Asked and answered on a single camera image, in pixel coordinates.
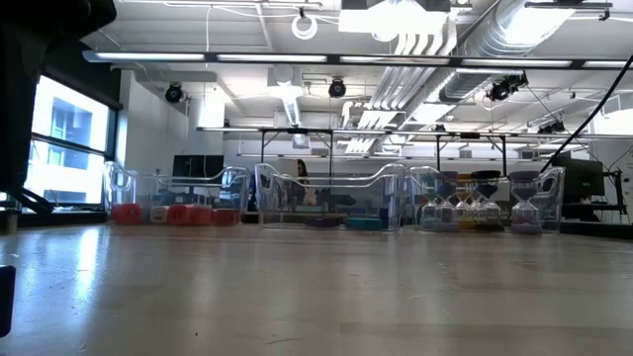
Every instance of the ceiling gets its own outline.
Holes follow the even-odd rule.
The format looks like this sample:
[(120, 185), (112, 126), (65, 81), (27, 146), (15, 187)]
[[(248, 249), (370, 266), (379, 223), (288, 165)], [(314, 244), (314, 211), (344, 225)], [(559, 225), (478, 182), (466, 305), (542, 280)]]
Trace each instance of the ceiling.
[[(610, 0), (614, 4), (613, 17), (633, 19), (633, 2)], [(340, 1), (321, 0), (323, 9), (310, 10), (309, 14), (335, 17)], [(472, 0), (473, 11), (458, 19), (458, 36), (462, 34), (494, 0)], [(320, 53), (390, 53), (396, 45), (380, 43), (364, 34), (343, 34), (337, 26), (318, 21), (318, 31), (308, 41), (297, 39), (291, 32), (293, 17), (267, 17), (264, 23), (252, 8), (231, 8), (249, 15), (237, 15), (219, 8), (171, 7), (164, 4), (138, 4), (117, 2), (117, 20), (95, 33), (84, 42), (100, 50), (165, 50), (165, 51), (247, 51), (247, 52), (320, 52)], [(292, 15), (293, 9), (263, 8), (266, 16)], [(577, 14), (576, 17), (597, 17), (599, 13)], [(206, 29), (209, 27), (209, 42)], [(633, 23), (607, 20), (568, 21), (550, 39), (534, 49), (530, 55), (547, 57), (605, 57), (625, 58), (633, 53)], [(268, 32), (270, 43), (264, 31)], [(149, 69), (159, 71), (209, 70), (215, 72), (233, 98), (226, 115), (234, 125), (248, 117), (272, 118), (272, 113), (282, 110), (279, 99), (265, 96), (268, 65), (239, 64), (161, 64)], [(327, 88), (332, 77), (340, 76), (347, 85), (348, 97), (371, 96), (380, 82), (384, 68), (363, 66), (307, 65), (302, 67), (305, 96), (299, 99), (302, 111), (340, 113), (345, 100), (329, 99)], [(595, 102), (582, 98), (600, 98), (616, 76), (616, 72), (600, 71), (528, 71), (530, 87), (542, 99), (547, 109), (554, 111), (569, 107), (568, 129), (572, 129), (583, 116), (585, 109)], [(161, 86), (159, 77), (149, 78)], [(570, 88), (577, 89), (576, 99), (571, 99)], [(620, 88), (633, 88), (633, 74), (628, 74)], [(191, 87), (192, 94), (202, 91)], [(522, 90), (512, 102), (503, 102), (494, 109), (490, 103), (481, 103), (483, 93), (476, 94), (474, 106), (459, 106), (452, 112), (454, 119), (446, 123), (459, 126), (460, 130), (487, 130), (519, 128), (527, 121), (547, 114), (534, 95)]]

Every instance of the glass panel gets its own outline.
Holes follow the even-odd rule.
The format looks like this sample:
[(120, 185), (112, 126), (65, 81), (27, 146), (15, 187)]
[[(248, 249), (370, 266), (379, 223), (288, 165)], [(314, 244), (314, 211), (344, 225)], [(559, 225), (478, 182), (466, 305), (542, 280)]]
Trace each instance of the glass panel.
[(41, 77), (33, 110), (32, 130), (34, 133), (105, 150), (108, 114), (107, 106)]
[(104, 157), (32, 141), (25, 188), (52, 203), (101, 203)]

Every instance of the table surface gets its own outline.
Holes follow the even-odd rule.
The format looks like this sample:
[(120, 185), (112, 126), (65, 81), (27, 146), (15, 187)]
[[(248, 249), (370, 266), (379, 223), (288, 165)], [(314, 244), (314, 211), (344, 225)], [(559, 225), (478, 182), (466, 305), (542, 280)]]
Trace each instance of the table surface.
[(92, 225), (0, 236), (0, 355), (631, 355), (633, 245)]

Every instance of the transparent plastic box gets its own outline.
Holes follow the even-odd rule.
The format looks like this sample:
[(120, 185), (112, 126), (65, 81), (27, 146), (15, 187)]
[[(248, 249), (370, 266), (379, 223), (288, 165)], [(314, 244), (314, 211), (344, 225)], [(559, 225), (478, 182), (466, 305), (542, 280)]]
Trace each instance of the transparent plastic box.
[(255, 166), (259, 223), (264, 227), (398, 230), (406, 169), (387, 164), (368, 177), (293, 177)]
[(433, 167), (408, 170), (416, 228), (436, 232), (504, 231), (518, 234), (558, 232), (565, 169), (544, 173), (498, 171), (458, 173)]
[(139, 175), (106, 162), (106, 208), (119, 224), (233, 226), (247, 205), (250, 172), (227, 167), (210, 178)]

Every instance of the security camera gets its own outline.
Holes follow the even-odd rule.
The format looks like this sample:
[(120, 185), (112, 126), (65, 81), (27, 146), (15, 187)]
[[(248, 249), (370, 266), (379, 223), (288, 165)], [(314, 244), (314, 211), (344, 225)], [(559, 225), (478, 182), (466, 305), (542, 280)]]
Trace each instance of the security camera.
[(345, 96), (345, 84), (343, 84), (343, 79), (334, 78), (332, 79), (332, 83), (329, 85), (329, 93), (330, 98), (340, 98)]
[(165, 92), (165, 100), (172, 104), (182, 103), (187, 100), (187, 94), (182, 91), (182, 83), (169, 83)]

